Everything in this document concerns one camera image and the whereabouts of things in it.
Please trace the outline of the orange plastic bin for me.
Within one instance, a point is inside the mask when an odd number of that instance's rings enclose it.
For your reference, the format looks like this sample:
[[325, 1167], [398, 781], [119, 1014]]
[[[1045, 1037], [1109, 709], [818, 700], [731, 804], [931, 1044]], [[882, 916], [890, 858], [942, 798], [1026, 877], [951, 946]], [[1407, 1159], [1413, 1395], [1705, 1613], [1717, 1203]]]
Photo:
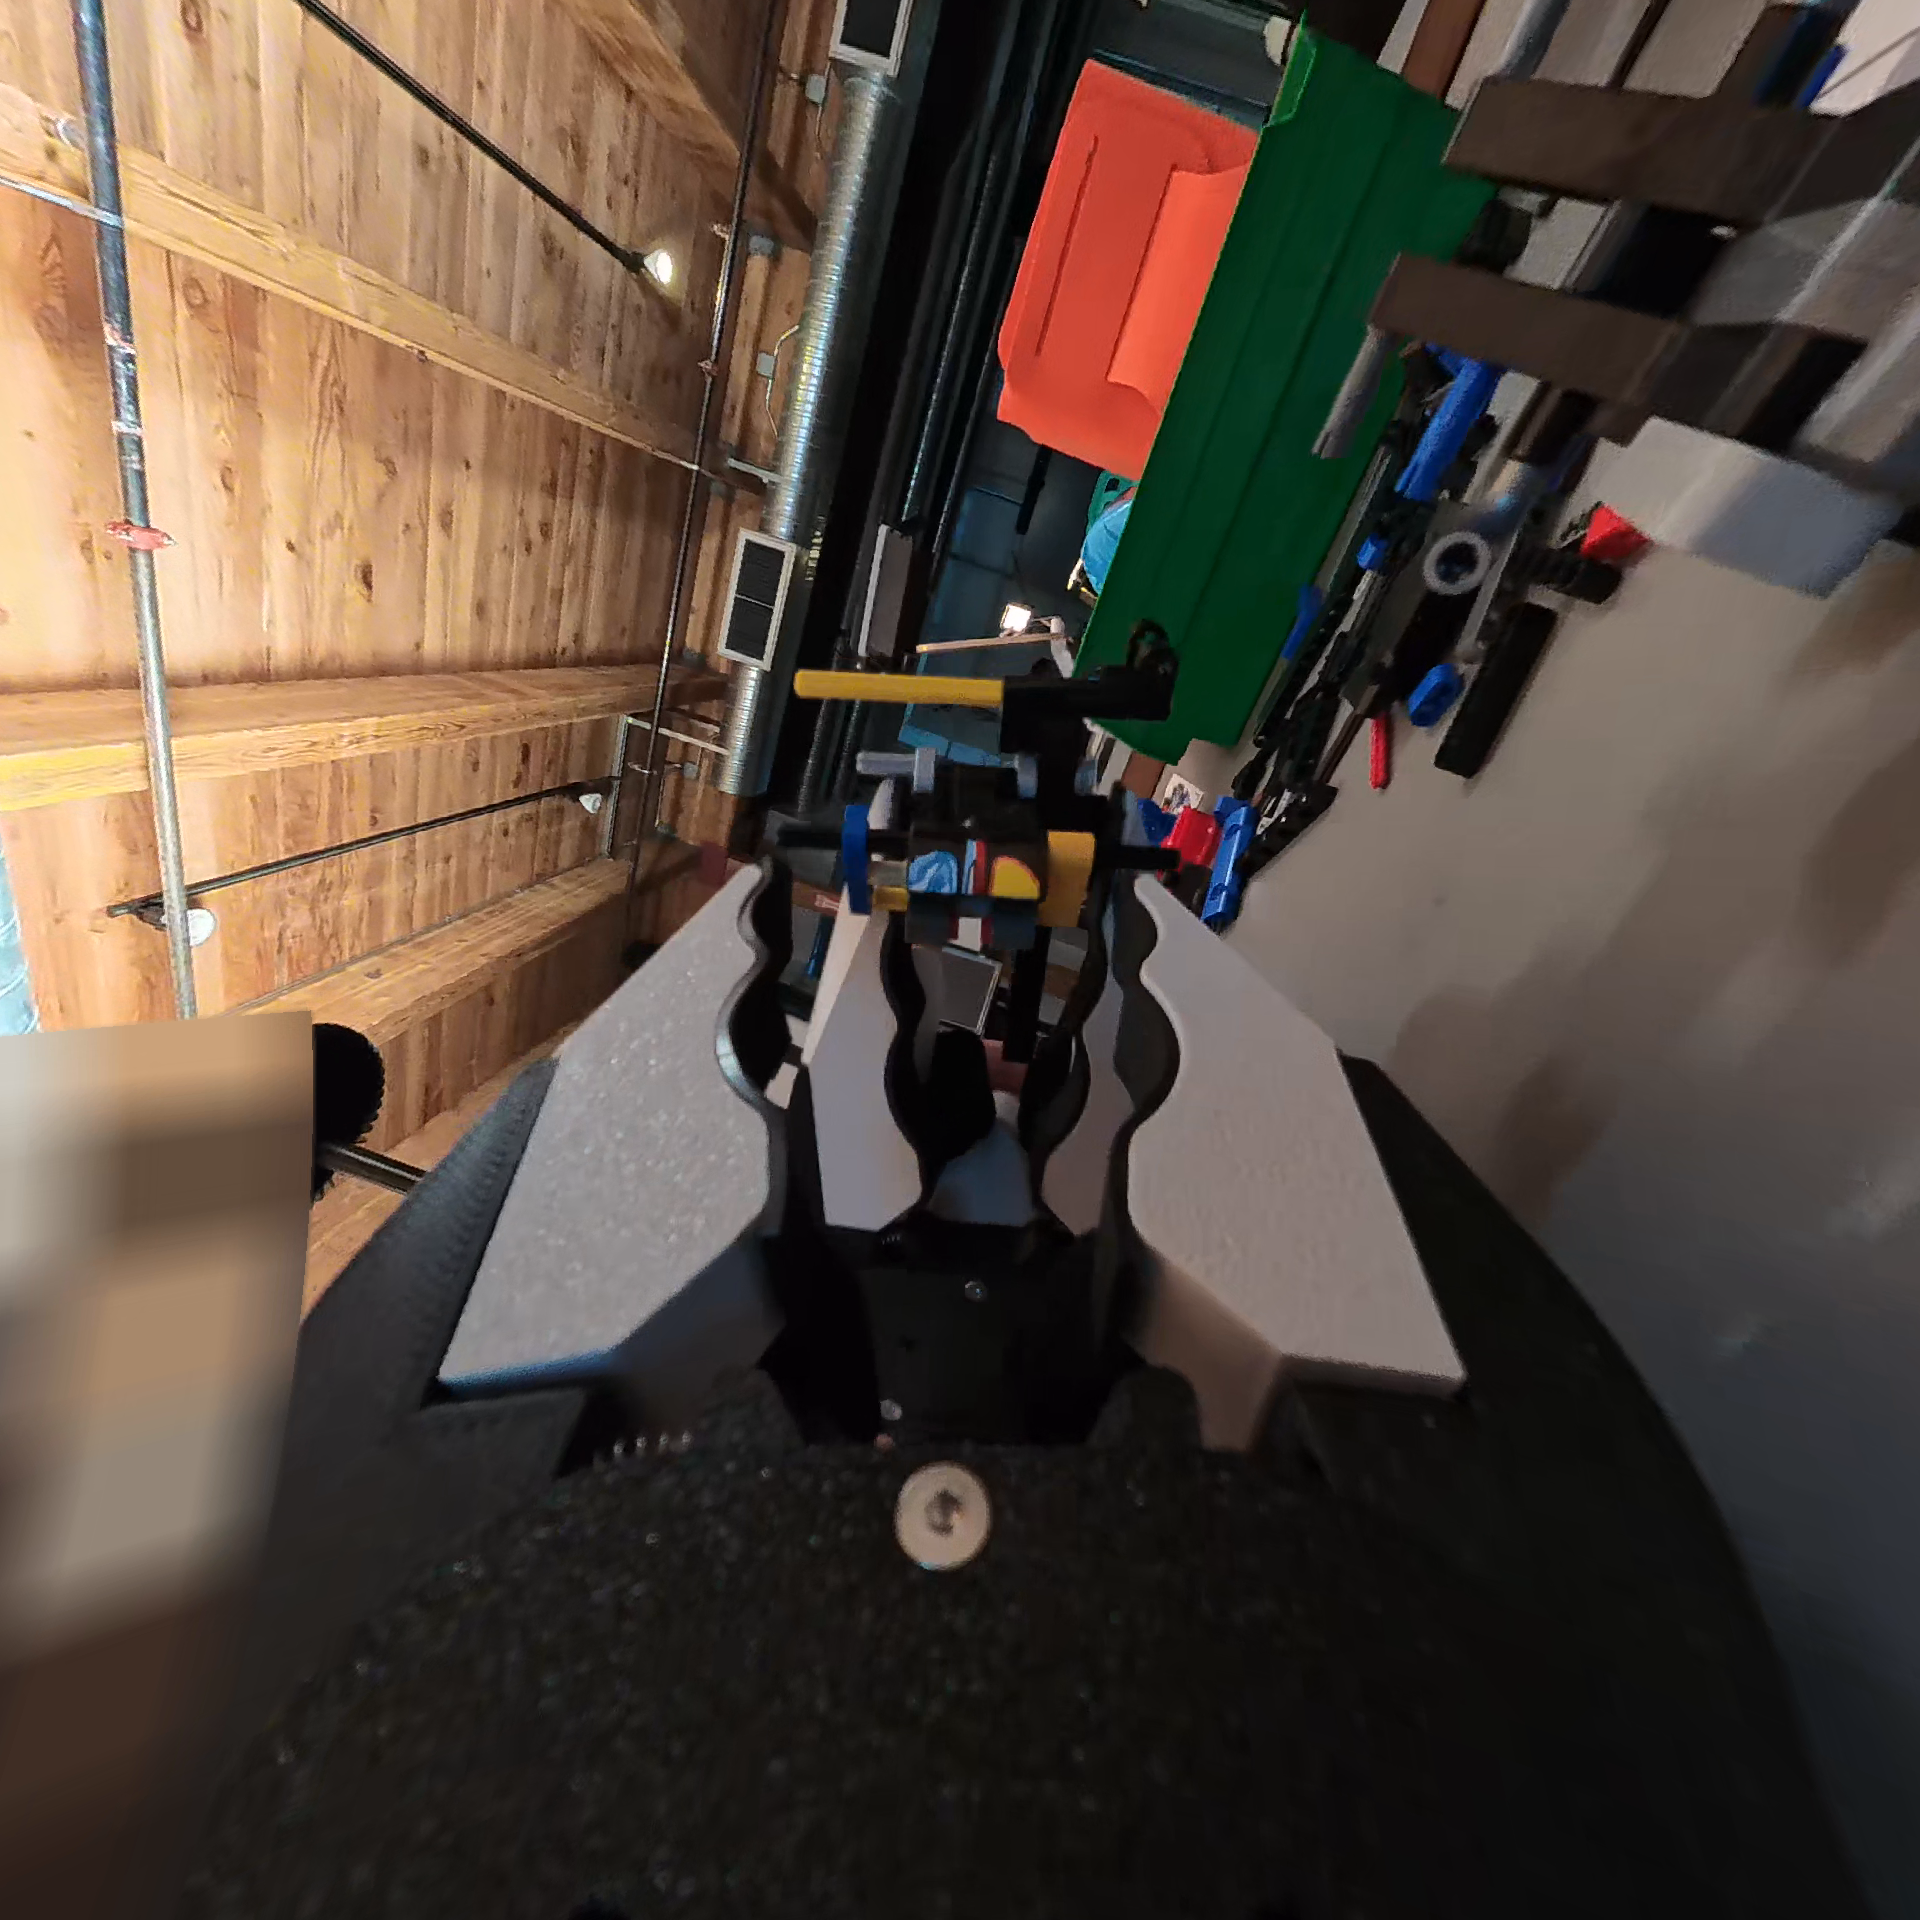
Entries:
[[999, 420], [1141, 477], [1258, 133], [1089, 61], [999, 326]]

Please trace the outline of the green plastic bin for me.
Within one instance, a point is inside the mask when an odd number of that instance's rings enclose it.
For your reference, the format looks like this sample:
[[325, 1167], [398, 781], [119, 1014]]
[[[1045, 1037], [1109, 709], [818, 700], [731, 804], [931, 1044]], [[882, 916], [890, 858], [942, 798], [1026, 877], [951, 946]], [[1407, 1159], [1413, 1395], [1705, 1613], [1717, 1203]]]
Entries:
[[1387, 370], [1351, 451], [1313, 455], [1376, 294], [1405, 254], [1453, 258], [1496, 195], [1445, 164], [1455, 130], [1445, 102], [1296, 29], [1074, 667], [1121, 660], [1141, 620], [1163, 629], [1170, 710], [1119, 723], [1135, 753], [1175, 764], [1258, 719], [1402, 396]]

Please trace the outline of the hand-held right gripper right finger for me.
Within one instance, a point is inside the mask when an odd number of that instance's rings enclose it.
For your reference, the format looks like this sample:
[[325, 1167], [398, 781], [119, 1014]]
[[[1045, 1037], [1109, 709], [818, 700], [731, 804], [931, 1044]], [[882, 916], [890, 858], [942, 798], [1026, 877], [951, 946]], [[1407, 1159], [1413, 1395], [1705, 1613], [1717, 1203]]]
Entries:
[[1294, 1386], [1467, 1381], [1333, 1041], [1158, 881], [1114, 901], [1121, 1337], [1247, 1454]]

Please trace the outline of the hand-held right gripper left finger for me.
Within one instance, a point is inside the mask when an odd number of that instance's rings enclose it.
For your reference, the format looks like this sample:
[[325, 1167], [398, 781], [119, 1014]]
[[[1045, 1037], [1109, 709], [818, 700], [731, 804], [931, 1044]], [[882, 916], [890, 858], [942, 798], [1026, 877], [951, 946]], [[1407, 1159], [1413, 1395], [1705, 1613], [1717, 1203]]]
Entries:
[[739, 871], [553, 1054], [441, 1361], [462, 1397], [608, 1393], [639, 1436], [691, 1427], [784, 1327], [766, 1245], [784, 1211], [793, 877]]

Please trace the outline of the pile of loose lego pieces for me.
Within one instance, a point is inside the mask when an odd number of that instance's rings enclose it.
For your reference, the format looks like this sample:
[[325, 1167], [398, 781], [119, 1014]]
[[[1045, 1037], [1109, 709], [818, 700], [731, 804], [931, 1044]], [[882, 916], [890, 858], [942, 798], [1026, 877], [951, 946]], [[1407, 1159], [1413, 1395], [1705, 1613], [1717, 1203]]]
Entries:
[[1247, 882], [1327, 817], [1357, 740], [1374, 790], [1393, 778], [1398, 725], [1439, 739], [1443, 774], [1474, 779], [1563, 610], [1611, 601], [1649, 551], [1609, 507], [1561, 531], [1587, 442], [1546, 474], [1507, 465], [1478, 498], [1503, 370], [1426, 346], [1402, 363], [1398, 411], [1301, 591], [1253, 746], [1209, 807], [1203, 852], [1184, 858], [1178, 893], [1213, 929], [1234, 924]]

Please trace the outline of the metal ceiling pipe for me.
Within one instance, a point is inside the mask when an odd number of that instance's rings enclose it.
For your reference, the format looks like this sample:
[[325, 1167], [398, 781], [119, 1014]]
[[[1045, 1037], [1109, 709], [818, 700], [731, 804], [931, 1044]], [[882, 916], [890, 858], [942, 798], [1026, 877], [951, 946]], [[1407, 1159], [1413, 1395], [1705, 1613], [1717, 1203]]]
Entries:
[[152, 514], [149, 451], [139, 401], [137, 332], [128, 266], [128, 210], [112, 109], [105, 5], [73, 2], [70, 15], [81, 75], [83, 150], [87, 157], [87, 191], [97, 230], [104, 350], [122, 497], [122, 511], [112, 526], [112, 537], [128, 553], [135, 674], [158, 858], [160, 930], [167, 939], [177, 1014], [182, 1020], [195, 1020], [200, 1014], [200, 979], [189, 925], [190, 901], [177, 781], [174, 716], [160, 631], [158, 553], [167, 539], [153, 526]]

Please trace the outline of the silver ventilation duct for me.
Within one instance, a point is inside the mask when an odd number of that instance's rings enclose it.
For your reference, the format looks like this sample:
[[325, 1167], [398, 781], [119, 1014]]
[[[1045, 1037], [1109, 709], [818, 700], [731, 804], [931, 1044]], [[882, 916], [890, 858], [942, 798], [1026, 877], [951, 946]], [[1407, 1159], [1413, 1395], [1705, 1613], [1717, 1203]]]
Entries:
[[898, 202], [904, 89], [866, 67], [845, 69], [845, 81], [846, 108], [779, 417], [775, 485], [759, 527], [737, 532], [728, 575], [719, 654], [731, 669], [717, 781], [735, 799], [761, 795], [771, 774]]

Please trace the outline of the grey black lego chassis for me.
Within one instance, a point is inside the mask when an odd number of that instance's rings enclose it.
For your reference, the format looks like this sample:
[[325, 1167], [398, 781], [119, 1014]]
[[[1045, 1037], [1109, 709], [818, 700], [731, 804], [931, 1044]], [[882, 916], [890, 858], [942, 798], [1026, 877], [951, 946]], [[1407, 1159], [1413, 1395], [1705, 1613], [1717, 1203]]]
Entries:
[[1915, 537], [1915, 81], [1849, 113], [1856, 5], [1771, 5], [1711, 93], [1541, 81], [1568, 5], [1525, 5], [1445, 164], [1600, 219], [1553, 286], [1400, 257], [1313, 443], [1350, 453], [1387, 357], [1455, 350], [1525, 375], [1507, 481], [1461, 535], [1483, 545], [1585, 442], [1653, 435], [1630, 514], [1650, 537], [1768, 585], [1827, 594], [1880, 539]]

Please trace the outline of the black yellow lego assembly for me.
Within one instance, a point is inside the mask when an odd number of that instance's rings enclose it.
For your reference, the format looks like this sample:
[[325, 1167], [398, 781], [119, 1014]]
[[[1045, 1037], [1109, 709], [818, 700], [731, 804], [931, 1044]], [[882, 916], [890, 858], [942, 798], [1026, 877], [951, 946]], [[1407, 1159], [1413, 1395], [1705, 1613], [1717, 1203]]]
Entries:
[[976, 922], [991, 953], [1016, 964], [1001, 1057], [1032, 1066], [1040, 1049], [1050, 935], [1091, 929], [1119, 873], [1175, 873], [1178, 849], [1136, 845], [1130, 795], [1098, 795], [1094, 723], [1170, 714], [1179, 674], [1163, 629], [1138, 621], [1123, 660], [1087, 678], [1053, 663], [1013, 678], [967, 678], [803, 667], [793, 693], [816, 705], [951, 707], [997, 723], [991, 764], [937, 750], [869, 754], [866, 778], [904, 783], [898, 822], [875, 828], [850, 803], [778, 833], [779, 849], [829, 849], [848, 910], [901, 922], [913, 945], [947, 945]]

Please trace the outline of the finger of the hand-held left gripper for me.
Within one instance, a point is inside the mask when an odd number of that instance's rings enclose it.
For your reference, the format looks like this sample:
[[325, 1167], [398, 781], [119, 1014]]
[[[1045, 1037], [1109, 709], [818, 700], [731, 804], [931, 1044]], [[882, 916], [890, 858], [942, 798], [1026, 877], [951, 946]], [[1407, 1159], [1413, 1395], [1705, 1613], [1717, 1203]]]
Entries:
[[837, 1230], [881, 1233], [923, 1193], [886, 1089], [898, 1035], [881, 963], [890, 924], [882, 913], [837, 918], [803, 1042], [824, 1220]]
[[1033, 1201], [1072, 1235], [1098, 1230], [1114, 1148], [1130, 1119], [1130, 1094], [1117, 1068], [1114, 932], [1114, 893], [1095, 893], [1077, 969], [1061, 990], [1043, 991], [1061, 1009], [1026, 1063], [1016, 1108]]

